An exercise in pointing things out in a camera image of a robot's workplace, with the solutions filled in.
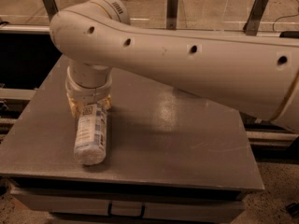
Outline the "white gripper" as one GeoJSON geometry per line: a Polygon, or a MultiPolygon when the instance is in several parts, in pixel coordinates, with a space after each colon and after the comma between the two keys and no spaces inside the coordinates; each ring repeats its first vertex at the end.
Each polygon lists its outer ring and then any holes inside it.
{"type": "Polygon", "coordinates": [[[78,119],[84,104],[93,104],[102,99],[103,108],[109,110],[112,107],[111,85],[111,68],[69,59],[65,87],[72,116],[78,119]]]}

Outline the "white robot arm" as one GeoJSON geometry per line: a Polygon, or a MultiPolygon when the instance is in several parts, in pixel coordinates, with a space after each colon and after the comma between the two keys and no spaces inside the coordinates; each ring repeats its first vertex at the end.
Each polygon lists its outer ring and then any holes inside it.
{"type": "Polygon", "coordinates": [[[294,38],[138,28],[120,0],[59,11],[50,38],[84,66],[120,68],[299,132],[294,38]]]}

